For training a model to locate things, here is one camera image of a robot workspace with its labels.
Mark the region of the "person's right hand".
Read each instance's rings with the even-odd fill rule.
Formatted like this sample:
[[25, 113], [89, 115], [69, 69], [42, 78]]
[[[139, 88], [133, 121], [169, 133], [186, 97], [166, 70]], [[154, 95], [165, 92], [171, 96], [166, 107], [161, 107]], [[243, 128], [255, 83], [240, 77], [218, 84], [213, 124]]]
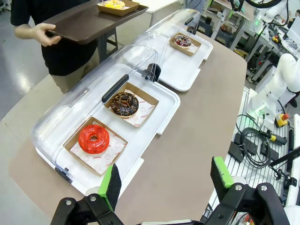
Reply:
[[61, 40], [61, 37], [48, 37], [46, 35], [47, 31], [54, 30], [55, 28], [56, 26], [54, 24], [40, 23], [30, 29], [31, 38], [38, 41], [44, 47], [55, 45]]

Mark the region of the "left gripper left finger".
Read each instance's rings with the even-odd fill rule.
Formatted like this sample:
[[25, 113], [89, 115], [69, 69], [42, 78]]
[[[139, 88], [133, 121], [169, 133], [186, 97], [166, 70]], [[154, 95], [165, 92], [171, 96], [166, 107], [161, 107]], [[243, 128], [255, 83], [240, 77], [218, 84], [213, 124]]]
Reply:
[[66, 197], [60, 200], [52, 218], [52, 225], [121, 225], [114, 213], [121, 189], [121, 179], [116, 164], [110, 165], [97, 193], [76, 201]]

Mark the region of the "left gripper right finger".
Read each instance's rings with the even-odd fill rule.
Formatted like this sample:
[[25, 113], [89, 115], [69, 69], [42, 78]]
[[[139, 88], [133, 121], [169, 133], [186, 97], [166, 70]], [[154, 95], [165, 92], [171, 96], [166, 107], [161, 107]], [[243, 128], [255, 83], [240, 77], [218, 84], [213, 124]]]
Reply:
[[246, 213], [255, 225], [288, 225], [284, 207], [270, 183], [256, 187], [234, 182], [222, 157], [213, 157], [210, 176], [219, 205], [205, 222], [206, 225], [228, 225], [238, 213]]

